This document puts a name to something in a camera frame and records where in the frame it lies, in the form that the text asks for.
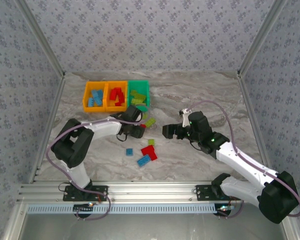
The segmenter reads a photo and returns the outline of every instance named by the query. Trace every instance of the enclosure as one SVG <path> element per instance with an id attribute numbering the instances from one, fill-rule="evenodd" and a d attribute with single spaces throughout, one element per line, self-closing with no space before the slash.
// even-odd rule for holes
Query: enclosure
<path id="1" fill-rule="evenodd" d="M 88 81 L 137 80 L 148 81 L 156 122 L 142 138 L 91 142 L 84 167 L 93 185 L 109 187 L 113 209 L 77 221 L 47 146 L 69 119 L 113 114 L 84 111 Z M 197 201 L 196 186 L 221 173 L 244 180 L 162 135 L 200 100 L 220 104 L 237 146 L 289 172 L 300 196 L 300 0 L 0 1 L 0 239 L 300 239 L 300 217 L 274 224 L 246 204 L 238 217 L 218 219 L 211 213 L 226 201 Z M 195 110 L 230 137 L 217 106 Z M 139 167 L 150 139 L 158 159 Z"/>

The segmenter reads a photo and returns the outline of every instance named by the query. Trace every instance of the wall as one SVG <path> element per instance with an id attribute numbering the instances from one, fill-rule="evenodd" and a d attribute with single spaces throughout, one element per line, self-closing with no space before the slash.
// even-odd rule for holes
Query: wall
<path id="1" fill-rule="evenodd" d="M 63 70 L 237 70 L 273 0 L 27 0 Z"/>
<path id="2" fill-rule="evenodd" d="M 288 1 L 244 79 L 272 165 L 300 194 L 300 0 Z"/>
<path id="3" fill-rule="evenodd" d="M 0 238 L 29 179 L 59 77 L 13 0 L 0 0 Z"/>

